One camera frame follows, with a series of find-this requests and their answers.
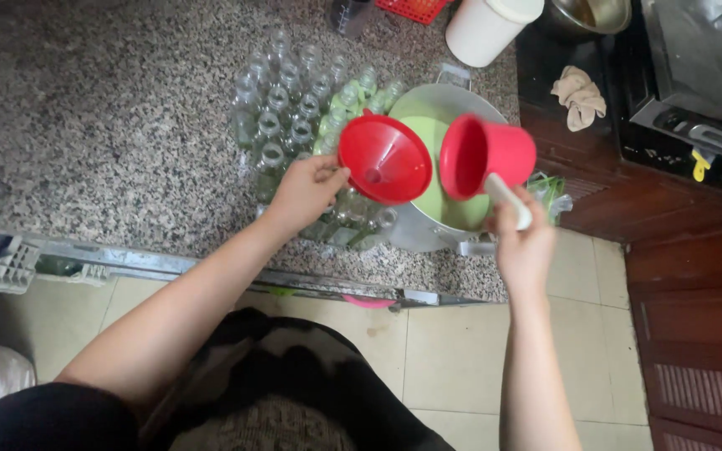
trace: white ladle handle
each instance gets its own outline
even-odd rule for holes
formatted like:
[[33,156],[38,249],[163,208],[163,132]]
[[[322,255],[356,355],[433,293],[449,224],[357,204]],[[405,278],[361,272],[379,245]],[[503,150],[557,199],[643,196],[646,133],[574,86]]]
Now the white ladle handle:
[[534,220],[534,215],[531,214],[531,210],[528,210],[526,204],[522,203],[514,192],[506,186],[506,183],[501,179],[501,176],[496,173],[490,173],[486,180],[484,180],[484,191],[492,198],[492,202],[499,204],[503,200],[514,206],[516,210],[516,229],[518,231],[524,231],[531,225],[531,221]]

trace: tiled floor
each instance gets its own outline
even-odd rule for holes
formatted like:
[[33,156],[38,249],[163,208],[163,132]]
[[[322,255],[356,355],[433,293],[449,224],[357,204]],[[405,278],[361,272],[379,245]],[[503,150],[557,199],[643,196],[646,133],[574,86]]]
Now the tiled floor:
[[[99,331],[163,283],[102,288],[37,281],[0,297],[0,343],[51,380]],[[652,449],[615,243],[560,231],[547,286],[567,395],[585,450]],[[368,311],[344,302],[247,293],[241,306],[312,319],[356,344],[386,385],[458,451],[496,449],[508,307]]]

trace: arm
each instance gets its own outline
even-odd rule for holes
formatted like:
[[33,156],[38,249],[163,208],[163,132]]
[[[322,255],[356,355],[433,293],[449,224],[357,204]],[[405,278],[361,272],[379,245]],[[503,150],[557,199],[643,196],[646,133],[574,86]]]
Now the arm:
[[347,180],[335,157],[297,161],[266,212],[89,343],[55,381],[103,388],[134,411],[172,384],[266,261],[316,220]]
[[516,231],[516,212],[499,205],[490,229],[500,236],[497,265],[506,282],[511,325],[501,394],[501,449],[581,451],[559,371],[545,294],[555,231],[536,200],[522,188],[534,222]]

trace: pink object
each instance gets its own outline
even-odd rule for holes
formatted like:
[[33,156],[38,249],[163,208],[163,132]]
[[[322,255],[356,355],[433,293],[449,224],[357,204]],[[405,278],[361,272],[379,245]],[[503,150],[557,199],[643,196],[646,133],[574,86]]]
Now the pink object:
[[465,114],[450,124],[442,141],[439,175],[448,196],[467,200],[485,193],[490,173],[512,187],[525,183],[535,165],[536,144],[527,131]]
[[345,301],[362,308],[387,308],[396,301],[391,299],[374,299],[374,298],[354,298],[347,294],[342,294]]
[[431,155],[411,128],[364,110],[338,139],[338,162],[350,168],[350,185],[384,205],[400,205],[427,190],[433,176]]

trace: hand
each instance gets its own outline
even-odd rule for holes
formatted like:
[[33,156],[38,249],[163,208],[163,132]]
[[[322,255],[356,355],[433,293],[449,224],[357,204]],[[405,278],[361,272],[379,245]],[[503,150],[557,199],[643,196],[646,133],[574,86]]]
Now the hand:
[[275,198],[263,216],[268,216],[291,238],[319,219],[336,193],[346,187],[350,169],[338,169],[336,156],[311,157],[291,164]]
[[500,239],[497,245],[497,267],[508,293],[519,300],[545,299],[550,260],[554,255],[556,230],[548,223],[542,205],[525,188],[514,188],[534,220],[525,231],[516,230],[516,210],[508,202],[495,207],[495,216],[486,221],[487,229]]

